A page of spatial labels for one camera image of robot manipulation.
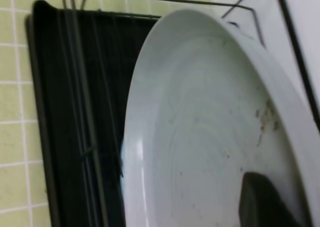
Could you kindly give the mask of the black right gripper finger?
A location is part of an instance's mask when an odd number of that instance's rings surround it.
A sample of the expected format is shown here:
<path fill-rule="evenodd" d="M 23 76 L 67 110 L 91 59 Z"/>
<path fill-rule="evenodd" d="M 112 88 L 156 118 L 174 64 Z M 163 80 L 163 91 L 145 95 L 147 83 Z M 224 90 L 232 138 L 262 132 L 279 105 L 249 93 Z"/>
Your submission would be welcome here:
<path fill-rule="evenodd" d="M 275 186 L 263 174 L 246 172 L 238 208 L 242 227 L 298 227 Z"/>

